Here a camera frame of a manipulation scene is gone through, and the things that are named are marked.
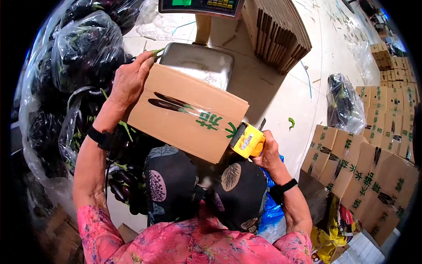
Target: white floor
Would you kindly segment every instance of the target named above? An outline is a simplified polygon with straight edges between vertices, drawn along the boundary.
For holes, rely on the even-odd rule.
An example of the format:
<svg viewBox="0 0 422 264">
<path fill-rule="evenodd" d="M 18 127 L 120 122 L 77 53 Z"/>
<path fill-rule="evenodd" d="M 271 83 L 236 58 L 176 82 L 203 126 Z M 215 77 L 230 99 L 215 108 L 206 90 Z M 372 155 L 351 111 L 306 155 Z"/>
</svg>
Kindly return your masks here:
<svg viewBox="0 0 422 264">
<path fill-rule="evenodd" d="M 264 129 L 272 131 L 279 143 L 280 154 L 285 156 L 284 162 L 289 173 L 298 179 L 315 126 L 327 123 L 327 77 L 338 72 L 354 86 L 364 85 L 359 61 L 354 58 L 349 44 L 362 43 L 363 40 L 374 44 L 381 39 L 373 27 L 363 22 L 366 16 L 356 2 L 352 3 L 356 15 L 336 0 L 293 0 L 293 3 L 312 43 L 312 50 L 302 59 L 308 67 L 309 80 L 301 63 L 284 77 L 257 60 L 245 25 L 242 23 L 235 33 L 237 21 L 234 20 L 212 18 L 209 47 L 233 54 L 235 64 L 227 91 L 249 102 L 250 108 L 245 116 L 249 123 L 258 125 L 264 117 L 267 119 Z M 183 14 L 179 18 L 180 23 L 177 22 L 177 16 L 174 19 L 175 25 L 184 25 L 195 21 L 195 16 Z M 162 34 L 157 32 L 147 36 L 163 39 Z M 222 43 L 233 35 L 236 38 L 223 47 Z M 128 52 L 137 55 L 143 51 L 145 42 L 145 48 L 153 50 L 163 48 L 170 42 L 192 43 L 195 36 L 195 23 L 177 28 L 165 41 L 140 37 L 134 28 L 124 36 L 124 43 Z M 374 61 L 369 63 L 368 70 L 373 74 L 373 80 L 366 85 L 379 85 L 379 71 Z M 289 117 L 295 121 L 291 131 Z M 111 200 L 110 213 L 116 226 L 124 222 L 135 231 L 145 228 L 145 217 L 131 216 L 124 208 L 125 205 Z"/>
</svg>

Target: scale display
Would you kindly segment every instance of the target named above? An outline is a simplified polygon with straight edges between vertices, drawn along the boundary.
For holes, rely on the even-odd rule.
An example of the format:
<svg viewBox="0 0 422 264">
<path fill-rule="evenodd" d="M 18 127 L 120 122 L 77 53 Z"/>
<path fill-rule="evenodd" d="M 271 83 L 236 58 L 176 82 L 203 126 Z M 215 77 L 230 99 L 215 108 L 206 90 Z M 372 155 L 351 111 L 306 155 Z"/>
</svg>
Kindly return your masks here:
<svg viewBox="0 0 422 264">
<path fill-rule="evenodd" d="M 244 0 L 160 0 L 160 13 L 194 13 L 238 18 Z"/>
</svg>

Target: person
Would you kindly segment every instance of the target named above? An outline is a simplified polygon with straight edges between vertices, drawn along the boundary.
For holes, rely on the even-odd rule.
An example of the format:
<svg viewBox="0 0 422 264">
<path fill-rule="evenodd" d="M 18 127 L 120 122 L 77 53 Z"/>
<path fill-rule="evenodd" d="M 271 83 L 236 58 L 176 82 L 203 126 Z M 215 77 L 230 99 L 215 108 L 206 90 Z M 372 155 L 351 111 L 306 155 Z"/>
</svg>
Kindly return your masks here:
<svg viewBox="0 0 422 264">
<path fill-rule="evenodd" d="M 93 128 L 112 132 L 143 91 L 154 64 L 144 52 L 116 71 L 112 92 Z M 89 136 L 76 162 L 73 201 L 87 263 L 310 263 L 312 221 L 301 191 L 284 192 L 286 235 L 273 244 L 256 236 L 268 192 L 265 168 L 285 185 L 291 176 L 270 131 L 262 154 L 231 164 L 221 183 L 205 191 L 185 153 L 165 145 L 144 165 L 151 226 L 125 244 L 110 219 L 105 186 L 106 151 Z"/>
</svg>

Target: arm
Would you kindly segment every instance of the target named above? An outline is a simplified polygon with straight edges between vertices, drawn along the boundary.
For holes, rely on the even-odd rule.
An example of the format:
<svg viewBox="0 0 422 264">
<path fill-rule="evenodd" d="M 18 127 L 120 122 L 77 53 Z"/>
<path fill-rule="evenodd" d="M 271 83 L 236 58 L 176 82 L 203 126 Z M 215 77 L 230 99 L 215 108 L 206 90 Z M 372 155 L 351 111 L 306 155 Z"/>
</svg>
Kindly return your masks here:
<svg viewBox="0 0 422 264">
<path fill-rule="evenodd" d="M 278 184 L 288 183 L 292 177 L 279 157 L 279 145 L 272 133 L 264 131 L 265 144 L 261 156 L 253 158 L 258 166 L 265 168 L 271 179 Z M 283 211 L 286 217 L 286 233 L 302 231 L 311 235 L 312 219 L 305 197 L 296 185 L 284 193 Z"/>
<path fill-rule="evenodd" d="M 152 52 L 145 52 L 131 64 L 122 65 L 116 71 L 110 97 L 103 104 L 93 123 L 99 132 L 111 132 L 129 105 L 134 103 L 143 91 L 148 72 L 154 64 Z M 110 215 L 104 193 L 106 172 L 105 150 L 87 136 L 82 143 L 76 160 L 73 181 L 73 202 L 75 209 L 84 205 L 95 205 Z"/>
</svg>

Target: black wristband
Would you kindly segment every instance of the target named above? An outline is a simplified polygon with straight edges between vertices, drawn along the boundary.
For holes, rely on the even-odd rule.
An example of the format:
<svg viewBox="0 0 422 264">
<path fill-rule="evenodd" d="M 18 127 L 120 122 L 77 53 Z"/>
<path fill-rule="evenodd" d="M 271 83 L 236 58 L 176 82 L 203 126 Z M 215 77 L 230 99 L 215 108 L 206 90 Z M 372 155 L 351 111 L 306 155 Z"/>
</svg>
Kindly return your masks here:
<svg viewBox="0 0 422 264">
<path fill-rule="evenodd" d="M 113 151 L 118 146 L 119 139 L 116 135 L 108 132 L 100 133 L 93 126 L 88 129 L 88 136 L 98 143 L 102 150 Z"/>
<path fill-rule="evenodd" d="M 297 184 L 298 182 L 295 179 L 292 179 L 285 185 L 274 185 L 270 188 L 270 196 L 273 198 L 276 204 L 281 205 L 284 201 L 284 192 L 290 190 Z"/>
</svg>

